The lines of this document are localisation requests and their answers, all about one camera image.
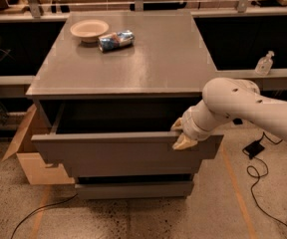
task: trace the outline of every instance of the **bottle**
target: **bottle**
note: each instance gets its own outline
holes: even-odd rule
[[[270,72],[273,60],[272,57],[274,56],[273,51],[269,51],[265,57],[261,58],[255,67],[255,73],[260,76],[266,76]]]

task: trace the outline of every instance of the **power adapter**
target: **power adapter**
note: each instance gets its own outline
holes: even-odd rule
[[[252,159],[254,156],[262,152],[264,148],[265,147],[261,145],[260,140],[254,140],[244,148],[244,151],[249,155],[249,158]]]

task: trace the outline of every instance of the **desk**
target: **desk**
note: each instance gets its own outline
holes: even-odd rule
[[[135,44],[85,45],[70,33],[85,19],[130,29]],[[51,127],[32,141],[46,162],[63,163],[82,198],[187,196],[222,135],[174,151],[169,129],[214,69],[188,12],[72,13],[27,92]]]

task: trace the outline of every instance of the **silver can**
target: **silver can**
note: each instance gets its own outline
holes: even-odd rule
[[[99,38],[99,47],[102,52],[114,50],[134,43],[135,36],[132,31],[124,30],[110,33]]]

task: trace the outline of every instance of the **gray tabletop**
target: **gray tabletop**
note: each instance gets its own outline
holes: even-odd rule
[[[109,32],[131,30],[135,43],[102,53],[70,28],[85,19],[106,21]],[[199,93],[215,66],[189,12],[72,13],[28,96]]]

